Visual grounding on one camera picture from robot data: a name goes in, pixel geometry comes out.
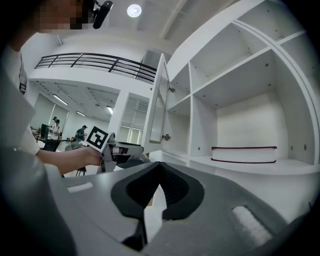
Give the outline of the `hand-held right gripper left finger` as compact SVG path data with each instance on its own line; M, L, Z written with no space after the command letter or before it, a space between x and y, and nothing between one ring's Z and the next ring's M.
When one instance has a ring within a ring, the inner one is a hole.
M71 252L58 256L160 256L161 242L147 242L144 207L150 172L158 163L82 177L62 178L46 164L49 192L67 227Z

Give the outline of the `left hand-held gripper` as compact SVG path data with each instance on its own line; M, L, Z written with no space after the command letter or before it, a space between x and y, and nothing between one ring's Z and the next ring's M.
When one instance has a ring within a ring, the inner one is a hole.
M94 126L86 136L84 142L99 152L101 160L98 173L113 172L116 166L122 169L150 163L150 159L144 154L133 154L130 157L124 154L124 149L116 142L113 132L109 133Z

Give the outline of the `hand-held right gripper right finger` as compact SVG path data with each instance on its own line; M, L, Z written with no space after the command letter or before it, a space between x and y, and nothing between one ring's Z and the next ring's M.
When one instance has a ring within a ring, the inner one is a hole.
M162 224L147 245L147 256L270 256L290 235L290 224L269 204L236 182L186 166L170 167L198 180L204 188L199 207L182 220ZM237 215L246 207L271 235L259 248Z

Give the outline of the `white glass cabinet door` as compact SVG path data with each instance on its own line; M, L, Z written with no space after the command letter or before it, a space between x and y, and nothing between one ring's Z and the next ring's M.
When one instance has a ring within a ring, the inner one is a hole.
M146 113L145 125L141 145L145 153L162 149L163 128L167 108L167 98L170 88L165 55L160 55L155 74L152 95Z

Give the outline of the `white shelf cabinet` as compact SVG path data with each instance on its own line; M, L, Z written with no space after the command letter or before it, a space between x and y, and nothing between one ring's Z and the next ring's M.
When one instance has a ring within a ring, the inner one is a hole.
M168 63L165 152L267 175L320 172L320 58L284 0L239 0ZM212 147L277 147L275 163L212 161Z

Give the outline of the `person's left forearm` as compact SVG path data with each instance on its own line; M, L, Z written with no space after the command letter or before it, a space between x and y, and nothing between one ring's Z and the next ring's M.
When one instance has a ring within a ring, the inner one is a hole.
M100 152L89 146L65 152L40 149L36 156L42 163L56 166L61 176L86 166L100 166L102 160Z

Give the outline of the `white machine with dark lid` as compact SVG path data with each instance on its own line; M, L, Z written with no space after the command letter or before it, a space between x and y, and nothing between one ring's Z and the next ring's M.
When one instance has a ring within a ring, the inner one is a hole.
M144 152L144 147L139 144L116 142L115 146L119 148L119 153L123 155L136 155Z

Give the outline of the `window with white blinds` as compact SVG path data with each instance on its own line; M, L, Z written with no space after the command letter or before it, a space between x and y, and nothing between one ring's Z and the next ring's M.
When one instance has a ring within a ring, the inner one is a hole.
M141 144L148 106L149 100L147 98L140 98L129 94L117 141Z

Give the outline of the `dark red book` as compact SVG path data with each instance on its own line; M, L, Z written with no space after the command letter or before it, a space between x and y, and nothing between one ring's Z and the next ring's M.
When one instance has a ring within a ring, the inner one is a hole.
M211 160L233 164L272 164L276 162L276 146L212 147Z

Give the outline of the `person's white shirt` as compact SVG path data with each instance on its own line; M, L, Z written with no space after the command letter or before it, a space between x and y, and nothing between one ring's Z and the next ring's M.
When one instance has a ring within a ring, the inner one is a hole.
M35 110L19 51L0 56L0 224L6 254L76 256L72 233L58 210L48 179L51 165L37 158L31 133Z

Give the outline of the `black balcony railing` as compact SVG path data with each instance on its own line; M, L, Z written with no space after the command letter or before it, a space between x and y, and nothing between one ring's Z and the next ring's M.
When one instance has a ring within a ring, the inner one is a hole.
M152 84L157 69L131 59L89 52L59 53L43 56L36 64L42 68L83 68L104 71Z

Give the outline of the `round ceiling lamp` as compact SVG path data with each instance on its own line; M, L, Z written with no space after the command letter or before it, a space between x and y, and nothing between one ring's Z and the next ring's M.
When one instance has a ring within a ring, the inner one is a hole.
M131 4L127 8L127 15L131 18L137 18L141 15L142 13L142 8L138 4Z

